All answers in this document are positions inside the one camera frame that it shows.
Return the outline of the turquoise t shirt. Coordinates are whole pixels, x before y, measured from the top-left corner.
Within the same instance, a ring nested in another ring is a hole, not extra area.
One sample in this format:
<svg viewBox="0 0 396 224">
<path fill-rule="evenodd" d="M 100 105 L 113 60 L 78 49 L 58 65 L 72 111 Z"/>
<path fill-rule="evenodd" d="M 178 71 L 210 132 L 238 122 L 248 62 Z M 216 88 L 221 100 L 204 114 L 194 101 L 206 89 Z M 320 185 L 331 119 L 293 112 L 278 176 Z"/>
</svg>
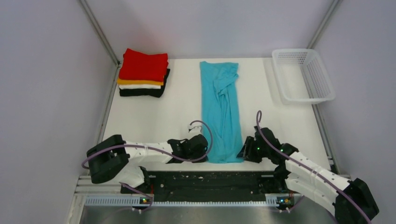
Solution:
<svg viewBox="0 0 396 224">
<path fill-rule="evenodd" d="M 237 155 L 243 146 L 236 81 L 238 63 L 209 63 L 200 66 L 202 121 L 209 128 L 203 134 L 212 140 L 210 163 L 240 163 Z"/>
</svg>

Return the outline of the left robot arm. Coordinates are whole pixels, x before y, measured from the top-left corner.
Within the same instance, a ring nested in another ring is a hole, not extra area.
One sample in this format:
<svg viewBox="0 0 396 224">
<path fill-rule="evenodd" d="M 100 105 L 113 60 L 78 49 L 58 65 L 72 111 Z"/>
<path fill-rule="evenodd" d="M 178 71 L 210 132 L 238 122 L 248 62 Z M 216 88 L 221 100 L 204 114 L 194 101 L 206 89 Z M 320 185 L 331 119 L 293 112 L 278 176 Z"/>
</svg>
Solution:
<svg viewBox="0 0 396 224">
<path fill-rule="evenodd" d="M 144 165 L 205 162 L 208 147 L 202 134 L 161 143 L 127 142 L 116 134 L 89 149 L 82 167 L 89 170 L 93 184 L 121 182 L 144 193 L 150 186 Z"/>
</svg>

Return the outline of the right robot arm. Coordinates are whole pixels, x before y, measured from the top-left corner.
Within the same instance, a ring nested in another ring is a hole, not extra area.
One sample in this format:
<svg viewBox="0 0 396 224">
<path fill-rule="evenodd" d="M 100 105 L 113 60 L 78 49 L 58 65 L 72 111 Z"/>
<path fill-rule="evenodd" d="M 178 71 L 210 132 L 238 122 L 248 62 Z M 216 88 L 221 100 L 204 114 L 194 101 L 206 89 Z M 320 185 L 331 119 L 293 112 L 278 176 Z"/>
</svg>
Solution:
<svg viewBox="0 0 396 224">
<path fill-rule="evenodd" d="M 268 128 L 255 127 L 237 155 L 260 163 L 263 158 L 276 165 L 274 187 L 267 191 L 293 191 L 322 206 L 339 224 L 369 224 L 379 208 L 368 185 L 359 178 L 342 177 L 304 156 L 289 143 L 280 143 Z"/>
</svg>

